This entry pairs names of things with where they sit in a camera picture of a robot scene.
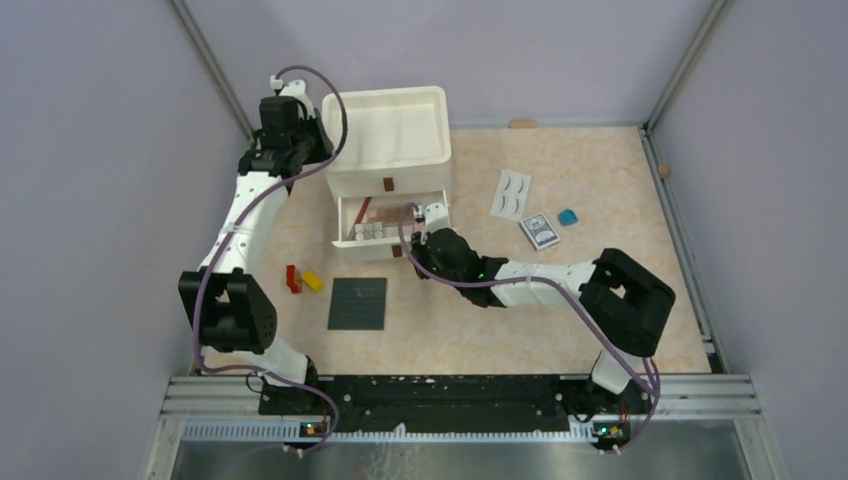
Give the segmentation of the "brown eyeshadow palette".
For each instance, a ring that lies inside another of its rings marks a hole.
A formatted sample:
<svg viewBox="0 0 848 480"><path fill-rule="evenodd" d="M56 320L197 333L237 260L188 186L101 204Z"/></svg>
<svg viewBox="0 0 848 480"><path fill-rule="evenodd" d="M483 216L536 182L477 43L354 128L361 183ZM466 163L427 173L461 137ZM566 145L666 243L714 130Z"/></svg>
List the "brown eyeshadow palette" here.
<svg viewBox="0 0 848 480"><path fill-rule="evenodd" d="M370 209L366 214L366 219L368 223L381 223L384 227L387 225L397 226L403 223L402 213L402 206L378 207Z"/></svg>

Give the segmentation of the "false eyelashes card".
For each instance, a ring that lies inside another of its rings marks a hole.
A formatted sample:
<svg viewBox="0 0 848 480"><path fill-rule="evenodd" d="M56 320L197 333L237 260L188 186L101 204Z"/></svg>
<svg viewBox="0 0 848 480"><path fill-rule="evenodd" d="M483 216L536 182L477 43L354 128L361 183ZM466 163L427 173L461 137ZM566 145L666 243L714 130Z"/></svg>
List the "false eyelashes card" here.
<svg viewBox="0 0 848 480"><path fill-rule="evenodd" d="M495 188L490 214L520 221L523 218L532 177L511 170L502 170Z"/></svg>

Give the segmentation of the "white drawer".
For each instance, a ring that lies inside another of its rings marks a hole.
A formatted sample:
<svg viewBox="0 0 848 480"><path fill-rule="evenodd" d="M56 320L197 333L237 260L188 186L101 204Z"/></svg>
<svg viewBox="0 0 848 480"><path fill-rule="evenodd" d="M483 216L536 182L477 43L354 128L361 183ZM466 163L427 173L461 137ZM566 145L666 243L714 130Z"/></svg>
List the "white drawer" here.
<svg viewBox="0 0 848 480"><path fill-rule="evenodd" d="M440 221L450 225L449 198L444 190L415 194L335 199L337 231L332 245L348 261L377 261L404 256L400 236L407 242L424 228L416 211L441 204Z"/></svg>

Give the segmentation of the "clear silver pan palette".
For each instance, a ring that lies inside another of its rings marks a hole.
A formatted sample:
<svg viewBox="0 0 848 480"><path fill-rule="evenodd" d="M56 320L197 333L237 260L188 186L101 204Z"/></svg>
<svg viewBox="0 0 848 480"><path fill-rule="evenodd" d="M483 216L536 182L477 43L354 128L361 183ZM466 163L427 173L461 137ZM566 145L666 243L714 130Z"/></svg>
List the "clear silver pan palette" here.
<svg viewBox="0 0 848 480"><path fill-rule="evenodd" d="M354 225L353 240L365 241L382 239L385 236L382 222L369 222Z"/></svg>

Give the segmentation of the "white drawer organizer cabinet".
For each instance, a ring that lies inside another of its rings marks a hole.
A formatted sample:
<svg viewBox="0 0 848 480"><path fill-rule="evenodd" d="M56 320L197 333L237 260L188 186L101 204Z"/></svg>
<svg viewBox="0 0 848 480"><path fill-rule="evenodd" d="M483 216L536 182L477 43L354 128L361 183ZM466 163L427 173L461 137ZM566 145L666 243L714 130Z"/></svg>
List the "white drawer organizer cabinet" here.
<svg viewBox="0 0 848 480"><path fill-rule="evenodd" d="M343 151L324 170L335 198L452 190L447 98L440 86L344 92Z"/></svg>

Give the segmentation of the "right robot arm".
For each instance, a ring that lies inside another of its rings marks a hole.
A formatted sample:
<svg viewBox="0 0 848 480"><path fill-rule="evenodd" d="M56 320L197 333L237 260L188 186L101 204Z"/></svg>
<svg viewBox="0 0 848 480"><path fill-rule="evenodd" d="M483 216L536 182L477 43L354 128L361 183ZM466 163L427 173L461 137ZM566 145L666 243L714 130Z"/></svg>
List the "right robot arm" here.
<svg viewBox="0 0 848 480"><path fill-rule="evenodd" d="M625 252L605 248L587 262L522 263L478 254L449 225L442 203L408 203L400 217L420 227L401 240L419 278L452 287L481 308L571 309L602 345L586 385L594 409L614 411L631 382L660 397L653 357L677 296Z"/></svg>

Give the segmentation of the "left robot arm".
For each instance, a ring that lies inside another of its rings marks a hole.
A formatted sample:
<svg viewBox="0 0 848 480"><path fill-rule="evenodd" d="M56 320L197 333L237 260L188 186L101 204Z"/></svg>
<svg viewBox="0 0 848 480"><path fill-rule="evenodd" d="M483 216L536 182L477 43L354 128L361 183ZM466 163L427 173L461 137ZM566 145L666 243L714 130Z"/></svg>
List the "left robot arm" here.
<svg viewBox="0 0 848 480"><path fill-rule="evenodd" d="M224 224L200 266L181 274L178 291L201 368L214 370L204 354L231 353L243 368L284 386L283 401L303 414L317 407L321 388L307 377L309 358L278 338L275 307L255 273L294 182L304 166L317 169L331 159L333 144L305 81L274 79L271 87L273 96L260 102L254 144L238 162Z"/></svg>

